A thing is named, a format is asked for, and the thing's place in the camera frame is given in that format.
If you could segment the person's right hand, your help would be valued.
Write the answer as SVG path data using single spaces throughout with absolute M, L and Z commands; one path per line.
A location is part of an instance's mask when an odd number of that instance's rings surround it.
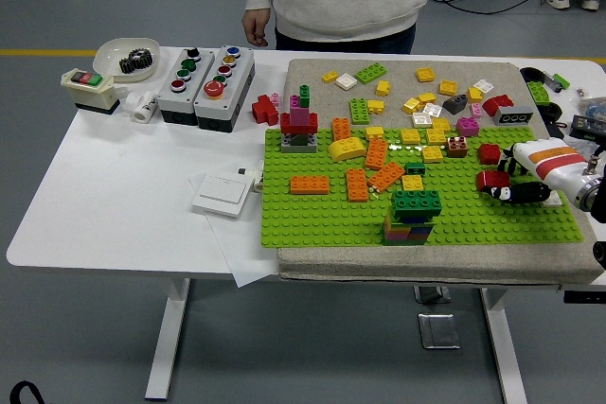
M 247 9 L 241 19 L 245 38 L 255 47 L 267 47 L 265 28 L 269 24 L 270 9 Z

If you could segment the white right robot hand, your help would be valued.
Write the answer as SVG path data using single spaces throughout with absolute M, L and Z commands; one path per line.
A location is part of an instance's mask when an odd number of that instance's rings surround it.
M 509 186 L 482 184 L 479 190 L 511 204 L 545 202 L 553 191 L 561 191 L 578 209 L 588 212 L 602 178 L 587 167 L 583 156 L 559 138 L 515 143 L 502 151 L 497 169 L 508 175 L 519 169 L 534 180 Z

